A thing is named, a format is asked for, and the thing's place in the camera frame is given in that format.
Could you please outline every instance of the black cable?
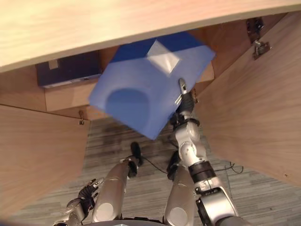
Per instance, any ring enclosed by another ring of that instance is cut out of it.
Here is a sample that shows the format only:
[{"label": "black cable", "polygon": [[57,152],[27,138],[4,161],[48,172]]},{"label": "black cable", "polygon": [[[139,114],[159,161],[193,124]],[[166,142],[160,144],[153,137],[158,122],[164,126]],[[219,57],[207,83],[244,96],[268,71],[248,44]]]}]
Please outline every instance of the black cable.
[{"label": "black cable", "polygon": [[144,158],[146,161],[148,161],[151,165],[153,165],[153,167],[155,167],[157,170],[159,170],[162,173],[168,174],[167,172],[161,170],[159,167],[157,167],[154,163],[152,163],[148,158],[141,156],[142,158]]},{"label": "black cable", "polygon": [[230,167],[224,168],[224,169],[217,169],[217,170],[215,170],[215,172],[232,169],[233,172],[235,172],[235,173],[237,173],[237,174],[241,174],[241,173],[244,171],[244,167],[242,166],[242,167],[241,167],[241,171],[240,171],[240,172],[237,172],[237,171],[233,168],[234,165],[235,165],[235,163],[232,164],[232,163],[230,162]]}]

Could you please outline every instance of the wooden cabinet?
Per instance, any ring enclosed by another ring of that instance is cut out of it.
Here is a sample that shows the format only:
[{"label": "wooden cabinet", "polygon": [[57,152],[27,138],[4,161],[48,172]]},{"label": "wooden cabinet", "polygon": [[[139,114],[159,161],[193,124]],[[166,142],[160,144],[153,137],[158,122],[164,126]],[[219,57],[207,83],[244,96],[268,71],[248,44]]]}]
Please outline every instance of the wooden cabinet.
[{"label": "wooden cabinet", "polygon": [[89,121],[0,105],[0,216],[80,175]]},{"label": "wooden cabinet", "polygon": [[301,13],[290,13],[202,92],[197,114],[223,159],[301,186]]},{"label": "wooden cabinet", "polygon": [[[106,117],[88,106],[96,81],[43,90],[33,65],[101,49],[104,69],[120,44],[185,30],[216,52],[206,72],[215,79],[195,86],[212,151],[301,186],[301,13],[272,15],[300,10],[300,0],[17,2],[0,9],[2,216],[80,173],[89,122],[79,125],[79,111]],[[272,46],[256,61],[238,20],[254,16]]]}]

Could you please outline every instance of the cabinet door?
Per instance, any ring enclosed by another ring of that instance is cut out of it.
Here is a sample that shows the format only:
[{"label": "cabinet door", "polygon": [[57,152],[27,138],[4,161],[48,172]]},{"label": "cabinet door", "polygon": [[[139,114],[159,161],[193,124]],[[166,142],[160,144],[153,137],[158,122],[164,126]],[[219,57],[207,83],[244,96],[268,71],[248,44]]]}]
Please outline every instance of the cabinet door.
[{"label": "cabinet door", "polygon": [[262,38],[272,49],[244,53],[199,96],[196,111],[220,158],[301,186],[301,13]]},{"label": "cabinet door", "polygon": [[0,105],[0,216],[81,172],[89,122]]}]

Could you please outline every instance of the gray carpet floor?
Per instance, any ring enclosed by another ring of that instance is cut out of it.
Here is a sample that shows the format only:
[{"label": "gray carpet floor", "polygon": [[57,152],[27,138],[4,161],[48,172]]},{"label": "gray carpet floor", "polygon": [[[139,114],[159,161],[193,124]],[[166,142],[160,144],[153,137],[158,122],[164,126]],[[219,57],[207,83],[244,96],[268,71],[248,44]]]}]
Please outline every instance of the gray carpet floor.
[{"label": "gray carpet floor", "polygon": [[[162,130],[155,140],[149,140],[113,119],[92,121],[83,171],[77,180],[45,195],[12,216],[15,222],[52,225],[67,202],[89,180],[105,177],[121,159],[130,154],[130,144],[137,141],[142,154],[165,170],[175,150],[167,141],[172,132],[170,126]],[[215,170],[229,166],[227,161],[217,159],[202,136],[207,155]],[[233,198],[241,217],[254,225],[301,226],[301,188],[284,184],[250,169],[242,174],[232,170],[217,172]],[[156,170],[148,162],[138,169],[137,177],[127,183],[123,204],[124,217],[147,217],[161,220],[172,186],[166,174]],[[201,225],[196,212],[195,225]]]}]

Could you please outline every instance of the blue box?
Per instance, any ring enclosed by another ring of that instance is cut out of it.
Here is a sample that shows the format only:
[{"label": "blue box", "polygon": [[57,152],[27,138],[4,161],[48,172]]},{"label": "blue box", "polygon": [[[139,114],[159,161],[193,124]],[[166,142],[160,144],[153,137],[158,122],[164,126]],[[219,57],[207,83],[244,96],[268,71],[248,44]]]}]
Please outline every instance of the blue box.
[{"label": "blue box", "polygon": [[191,90],[213,57],[187,32],[123,45],[92,91],[90,104],[155,139],[178,107],[179,78]]}]

